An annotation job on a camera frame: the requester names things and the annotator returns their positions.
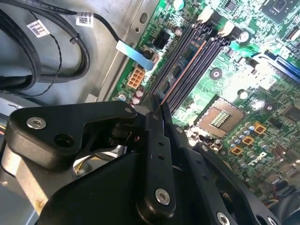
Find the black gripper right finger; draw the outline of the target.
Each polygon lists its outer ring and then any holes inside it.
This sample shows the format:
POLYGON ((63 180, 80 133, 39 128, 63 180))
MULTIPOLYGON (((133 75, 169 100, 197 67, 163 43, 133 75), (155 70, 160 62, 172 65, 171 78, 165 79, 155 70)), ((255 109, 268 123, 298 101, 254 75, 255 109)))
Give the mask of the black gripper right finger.
POLYGON ((171 142, 176 196, 181 209, 199 225, 279 225, 276 216, 244 182, 203 143, 191 147, 184 131, 174 125, 169 105, 161 105, 165 134, 171 142))

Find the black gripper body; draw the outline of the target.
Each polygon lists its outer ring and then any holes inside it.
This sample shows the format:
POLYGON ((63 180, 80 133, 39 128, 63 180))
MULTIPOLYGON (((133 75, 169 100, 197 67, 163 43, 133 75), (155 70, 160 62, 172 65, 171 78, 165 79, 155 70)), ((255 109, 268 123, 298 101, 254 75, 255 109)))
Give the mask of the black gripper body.
POLYGON ((204 225, 206 212, 170 152, 123 155, 58 190, 40 225, 204 225))

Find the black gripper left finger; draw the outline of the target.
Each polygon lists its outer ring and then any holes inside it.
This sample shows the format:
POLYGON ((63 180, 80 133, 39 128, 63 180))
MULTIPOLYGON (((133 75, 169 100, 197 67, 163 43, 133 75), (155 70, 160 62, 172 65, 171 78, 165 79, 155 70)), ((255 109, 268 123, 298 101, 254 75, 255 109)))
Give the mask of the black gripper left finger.
POLYGON ((23 108, 7 124, 4 168, 42 213, 61 188, 123 155, 170 152, 158 98, 145 114, 123 101, 23 108))

